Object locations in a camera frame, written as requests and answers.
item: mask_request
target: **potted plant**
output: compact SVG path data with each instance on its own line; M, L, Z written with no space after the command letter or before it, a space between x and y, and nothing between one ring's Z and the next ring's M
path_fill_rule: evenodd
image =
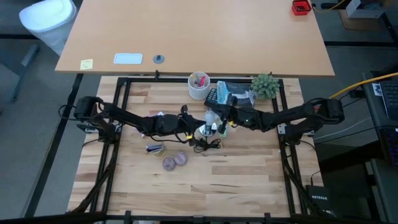
M251 81L251 89L257 99L266 100L276 97L279 91L278 79L272 77L271 74L272 72L270 74L259 74Z

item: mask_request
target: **keyboard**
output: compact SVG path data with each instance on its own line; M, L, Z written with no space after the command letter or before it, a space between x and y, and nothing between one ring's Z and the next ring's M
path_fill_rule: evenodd
M398 166L398 127L381 128L380 134L385 150L384 160L391 165Z
M387 117L398 121L398 82L381 81L380 87Z

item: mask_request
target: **wooden table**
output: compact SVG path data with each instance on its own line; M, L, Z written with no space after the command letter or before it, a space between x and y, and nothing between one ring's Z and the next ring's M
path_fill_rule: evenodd
M112 102L117 79L102 77L98 96L104 101ZM299 81L288 78L284 84L288 106L301 105ZM203 119L206 106L189 97L186 83L132 83L127 110L140 116L159 110L177 114L183 104L196 119ZM257 101L256 108L273 111L271 101ZM97 137L89 134L86 141ZM289 216L276 130L229 128L227 137L221 138L221 149L200 154L187 144L165 142L166 156L180 151L188 154L187 164L170 172L162 168L163 158L146 154L148 140L130 126L123 127L108 213L263 217L269 212L273 217ZM303 140L313 143L308 137ZM75 208L94 185L102 145L95 142L83 148L68 209ZM301 144L297 154L303 183L308 184L319 170L316 152ZM320 174L314 175L314 183L322 184ZM294 196L300 211L295 188Z
M333 76L313 11L292 0L84 0L56 71ZM114 64L118 53L140 65ZM162 64L153 62L164 55ZM80 70L82 60L93 68Z

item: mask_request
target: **butcher block tabletop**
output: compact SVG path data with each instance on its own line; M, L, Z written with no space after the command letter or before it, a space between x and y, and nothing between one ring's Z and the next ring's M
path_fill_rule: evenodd
M112 102L117 79L102 77L98 97ZM301 105L303 98L298 79L285 78L283 81L289 108ZM178 114L181 106L186 104L189 114L203 120L206 111L203 103L190 98L186 83L141 82L131 83L127 110L139 116L151 116L160 111ZM256 109L273 112L271 100L257 101ZM200 139L200 133L197 132L195 137ZM97 134L88 134L85 141L96 138ZM263 217L268 212L273 217L289 217L276 130L262 133L229 127L225 138L215 134L209 142L215 138L221 139L221 148L202 153L195 153L188 144L164 142L167 153L158 158L146 153L150 137L142 138L134 128L125 125L108 214L124 215L130 210L133 215ZM311 138L303 137L303 140L313 144ZM82 149L68 210L77 207L94 186L102 148L103 143L93 142ZM162 167L163 159L178 152L187 154L187 163L166 171ZM308 184L310 176L319 171L317 154L311 146L300 144L297 156L303 184ZM315 184L322 185L320 174L315 174L313 179ZM296 211L299 212L297 191L292 186ZM103 192L104 187L98 210L103 202Z

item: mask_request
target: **white trash can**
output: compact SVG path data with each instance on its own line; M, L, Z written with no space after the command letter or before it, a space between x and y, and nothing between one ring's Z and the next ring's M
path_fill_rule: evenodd
M22 25L61 55L77 15L72 0L45 0L19 13Z

